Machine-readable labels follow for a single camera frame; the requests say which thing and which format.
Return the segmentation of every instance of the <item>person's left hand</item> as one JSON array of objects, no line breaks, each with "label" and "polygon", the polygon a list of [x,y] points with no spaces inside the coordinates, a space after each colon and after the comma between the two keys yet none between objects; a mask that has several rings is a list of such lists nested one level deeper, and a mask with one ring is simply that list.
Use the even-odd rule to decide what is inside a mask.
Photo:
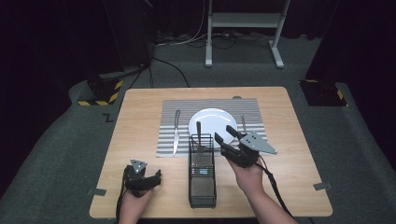
[{"label": "person's left hand", "polygon": [[135,224],[142,216],[154,193],[149,189],[142,197],[135,197],[131,191],[125,192],[120,207],[120,224]]}]

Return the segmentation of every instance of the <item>placemat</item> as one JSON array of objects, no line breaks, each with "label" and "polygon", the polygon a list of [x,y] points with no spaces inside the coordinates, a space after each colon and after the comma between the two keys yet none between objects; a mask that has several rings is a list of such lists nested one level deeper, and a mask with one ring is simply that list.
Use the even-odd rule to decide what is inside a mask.
[{"label": "placemat", "polygon": [[[257,99],[167,100],[163,101],[157,157],[173,157],[175,113],[178,109],[180,110],[180,117],[177,127],[180,139],[178,141],[177,154],[175,157],[188,157],[190,119],[195,113],[206,108],[217,108],[227,111],[235,119],[237,131],[241,133],[244,131],[242,124],[243,114],[247,132],[255,132],[263,139],[267,140]],[[238,144],[239,142],[235,138],[230,146],[237,147]],[[219,148],[215,148],[215,156],[219,155]]]}]

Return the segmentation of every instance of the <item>black wire basket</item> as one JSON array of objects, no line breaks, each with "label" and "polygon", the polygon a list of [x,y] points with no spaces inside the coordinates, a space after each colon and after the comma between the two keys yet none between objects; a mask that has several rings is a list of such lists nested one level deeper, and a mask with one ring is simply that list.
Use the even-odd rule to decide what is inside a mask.
[{"label": "black wire basket", "polygon": [[189,201],[191,208],[216,207],[216,177],[213,138],[203,133],[190,136]]}]

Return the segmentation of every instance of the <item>white metal stand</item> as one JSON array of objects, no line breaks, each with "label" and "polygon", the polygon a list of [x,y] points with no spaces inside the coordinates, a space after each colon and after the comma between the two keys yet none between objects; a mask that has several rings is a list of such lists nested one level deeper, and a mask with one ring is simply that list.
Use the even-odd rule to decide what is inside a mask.
[{"label": "white metal stand", "polygon": [[270,49],[274,55],[276,66],[283,68],[277,44],[282,33],[283,24],[288,13],[290,0],[285,1],[281,13],[217,13],[212,11],[212,1],[209,0],[209,10],[207,18],[207,41],[205,66],[211,67],[212,61],[212,28],[213,27],[257,27],[257,28],[276,28],[274,40],[269,41]]}]

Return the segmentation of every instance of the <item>person's right arm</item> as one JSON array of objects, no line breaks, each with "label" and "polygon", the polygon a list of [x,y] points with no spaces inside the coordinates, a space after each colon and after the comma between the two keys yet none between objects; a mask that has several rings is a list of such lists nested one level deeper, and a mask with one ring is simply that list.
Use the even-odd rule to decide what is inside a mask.
[{"label": "person's right arm", "polygon": [[253,209],[256,218],[263,223],[297,223],[282,207],[269,197],[262,185],[262,169],[256,165],[248,168],[237,166],[232,161],[228,161],[235,172],[236,183],[244,191],[247,200]]}]

